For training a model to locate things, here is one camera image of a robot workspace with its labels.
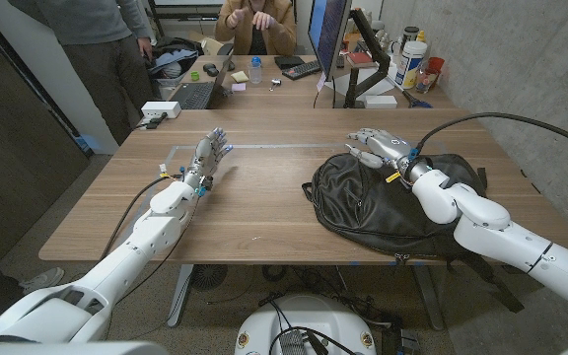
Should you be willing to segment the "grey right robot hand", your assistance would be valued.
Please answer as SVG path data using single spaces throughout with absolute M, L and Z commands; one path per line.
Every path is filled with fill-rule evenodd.
M 369 148 L 369 152 L 346 145 L 349 153 L 363 165 L 379 169 L 391 166 L 397 170 L 408 183 L 415 183 L 431 168 L 425 162 L 416 163 L 408 158 L 411 146 L 401 138 L 381 129 L 360 128 L 357 132 L 348 133 L 347 137 L 359 141 Z

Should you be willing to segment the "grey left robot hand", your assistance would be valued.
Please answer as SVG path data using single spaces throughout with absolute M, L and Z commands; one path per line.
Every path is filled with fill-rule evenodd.
M 211 180 L 221 160 L 232 150 L 233 146 L 227 145 L 226 132 L 216 127 L 196 145 L 183 181 L 197 188 L 206 180 Z

